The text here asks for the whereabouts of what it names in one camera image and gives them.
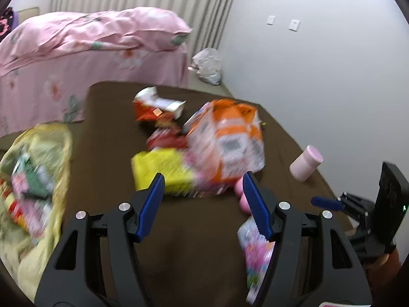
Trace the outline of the pink cartoon tissue pack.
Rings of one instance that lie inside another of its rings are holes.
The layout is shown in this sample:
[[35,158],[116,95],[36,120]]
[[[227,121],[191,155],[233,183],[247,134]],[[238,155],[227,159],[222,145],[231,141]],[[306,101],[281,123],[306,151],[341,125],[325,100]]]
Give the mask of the pink cartoon tissue pack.
[[238,241],[245,254],[247,271],[247,303],[253,305],[268,270],[275,242],[259,233],[254,218],[249,217],[237,231]]

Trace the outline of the yellow printed wrapper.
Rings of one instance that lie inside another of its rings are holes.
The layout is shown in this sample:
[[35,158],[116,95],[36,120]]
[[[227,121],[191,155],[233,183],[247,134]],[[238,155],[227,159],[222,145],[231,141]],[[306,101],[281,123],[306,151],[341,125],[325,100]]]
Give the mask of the yellow printed wrapper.
[[187,161],[185,151],[159,148],[139,152],[131,159],[135,189],[147,189],[158,173],[164,176],[165,192],[187,194],[194,191],[196,172]]

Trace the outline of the red snack wrapper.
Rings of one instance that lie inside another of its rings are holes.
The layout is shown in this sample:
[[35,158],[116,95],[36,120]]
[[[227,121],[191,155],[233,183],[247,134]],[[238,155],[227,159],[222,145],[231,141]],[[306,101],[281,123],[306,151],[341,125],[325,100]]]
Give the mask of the red snack wrapper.
[[187,138],[177,124],[173,122],[157,122],[155,131],[147,139],[149,150],[154,148],[176,148],[187,149],[189,147]]

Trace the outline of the orange white plastic bag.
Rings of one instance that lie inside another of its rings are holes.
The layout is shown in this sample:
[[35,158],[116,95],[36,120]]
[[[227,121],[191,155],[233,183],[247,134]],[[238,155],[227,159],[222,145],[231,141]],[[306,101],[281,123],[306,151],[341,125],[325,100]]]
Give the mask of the orange white plastic bag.
[[234,184],[266,165],[258,109],[222,98],[205,103],[183,125],[196,186],[201,190]]

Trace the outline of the red white cup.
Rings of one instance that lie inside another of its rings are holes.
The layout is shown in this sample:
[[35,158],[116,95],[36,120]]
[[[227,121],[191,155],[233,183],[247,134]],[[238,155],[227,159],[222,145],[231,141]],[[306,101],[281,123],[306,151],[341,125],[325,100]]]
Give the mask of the red white cup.
[[177,120],[184,110],[185,101],[162,98],[156,87],[146,87],[139,91],[132,102],[135,120],[153,122],[160,118]]

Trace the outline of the yellow plastic trash bag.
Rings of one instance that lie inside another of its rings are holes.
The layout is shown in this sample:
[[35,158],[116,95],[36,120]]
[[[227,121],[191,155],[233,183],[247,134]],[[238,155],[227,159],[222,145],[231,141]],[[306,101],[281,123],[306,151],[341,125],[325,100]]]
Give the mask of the yellow plastic trash bag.
[[33,301],[61,237],[72,136],[61,123],[20,134],[1,158],[1,262]]

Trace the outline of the pink caterpillar toy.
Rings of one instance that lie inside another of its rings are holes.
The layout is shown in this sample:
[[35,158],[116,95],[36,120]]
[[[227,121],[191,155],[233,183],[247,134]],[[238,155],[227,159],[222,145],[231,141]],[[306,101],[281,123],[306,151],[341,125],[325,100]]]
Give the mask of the pink caterpillar toy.
[[239,206],[243,213],[251,214],[252,212],[243,190],[243,178],[238,179],[237,182],[235,183],[234,192],[239,198]]

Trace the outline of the pink cylindrical cup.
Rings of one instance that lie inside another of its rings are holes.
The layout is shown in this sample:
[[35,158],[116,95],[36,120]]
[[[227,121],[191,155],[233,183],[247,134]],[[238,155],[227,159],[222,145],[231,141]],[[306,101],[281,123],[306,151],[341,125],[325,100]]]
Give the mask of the pink cylindrical cup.
[[297,181],[305,182],[323,160],[321,152],[316,147],[308,145],[289,166],[290,173]]

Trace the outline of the white plastic bag on floor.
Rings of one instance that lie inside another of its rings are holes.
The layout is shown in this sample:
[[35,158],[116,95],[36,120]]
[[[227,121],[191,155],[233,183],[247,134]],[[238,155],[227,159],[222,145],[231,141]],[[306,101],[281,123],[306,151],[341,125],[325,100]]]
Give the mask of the white plastic bag on floor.
[[192,57],[190,68],[197,77],[210,85],[218,86],[222,80],[222,59],[218,50],[205,48]]

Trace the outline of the pink floral bed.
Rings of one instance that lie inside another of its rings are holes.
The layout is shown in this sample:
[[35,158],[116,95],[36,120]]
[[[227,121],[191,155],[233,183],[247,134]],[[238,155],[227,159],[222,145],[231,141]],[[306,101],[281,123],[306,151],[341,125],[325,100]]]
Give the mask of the pink floral bed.
[[88,89],[97,82],[186,87],[187,41],[173,51],[155,52],[138,47],[73,53],[1,75],[1,134],[9,135],[50,121],[83,120]]

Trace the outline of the pink floral duvet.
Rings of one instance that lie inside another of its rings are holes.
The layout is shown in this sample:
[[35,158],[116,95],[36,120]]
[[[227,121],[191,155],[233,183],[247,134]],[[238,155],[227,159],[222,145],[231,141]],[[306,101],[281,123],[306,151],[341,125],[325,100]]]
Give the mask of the pink floral duvet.
[[153,7],[47,13],[27,19],[1,42],[1,75],[84,51],[173,51],[192,30],[175,12]]

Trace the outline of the black kitty pillow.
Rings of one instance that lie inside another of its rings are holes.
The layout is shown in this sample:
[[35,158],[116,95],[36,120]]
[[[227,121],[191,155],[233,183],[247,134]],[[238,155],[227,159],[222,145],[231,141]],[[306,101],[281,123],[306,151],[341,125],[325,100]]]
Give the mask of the black kitty pillow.
[[6,8],[0,19],[0,42],[10,34],[15,24],[15,12],[9,7]]

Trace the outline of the white wall socket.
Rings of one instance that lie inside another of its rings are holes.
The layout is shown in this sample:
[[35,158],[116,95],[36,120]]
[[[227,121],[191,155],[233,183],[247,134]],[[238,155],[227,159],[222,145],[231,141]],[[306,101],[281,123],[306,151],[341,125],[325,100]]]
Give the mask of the white wall socket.
[[300,23],[301,23],[300,20],[292,19],[290,21],[288,29],[293,31],[293,32],[297,32],[299,30],[299,28],[300,28]]

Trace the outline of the white wall switch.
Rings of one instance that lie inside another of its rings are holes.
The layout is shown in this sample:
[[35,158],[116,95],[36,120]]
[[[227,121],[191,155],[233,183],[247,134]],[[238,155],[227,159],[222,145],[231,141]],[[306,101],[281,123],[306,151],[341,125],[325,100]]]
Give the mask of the white wall switch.
[[275,23],[276,17],[274,15],[270,15],[266,21],[266,24],[272,26]]

